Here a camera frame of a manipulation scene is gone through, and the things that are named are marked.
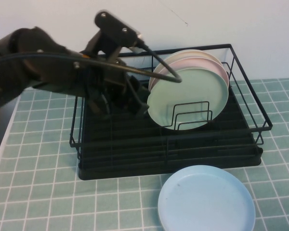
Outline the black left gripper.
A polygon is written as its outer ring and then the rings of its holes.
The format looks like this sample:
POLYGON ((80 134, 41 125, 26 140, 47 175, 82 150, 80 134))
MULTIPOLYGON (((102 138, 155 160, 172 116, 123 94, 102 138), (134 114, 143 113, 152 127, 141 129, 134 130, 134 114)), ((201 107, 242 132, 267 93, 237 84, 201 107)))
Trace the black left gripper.
POLYGON ((130 76, 127 82, 124 71, 108 65, 125 65, 118 59, 121 48, 107 35, 98 32, 82 52, 83 58, 106 63, 100 66, 81 62, 88 105, 96 115, 109 115, 111 106, 115 106, 128 108, 136 117, 142 117, 149 108, 146 103, 149 90, 134 76, 130 76))

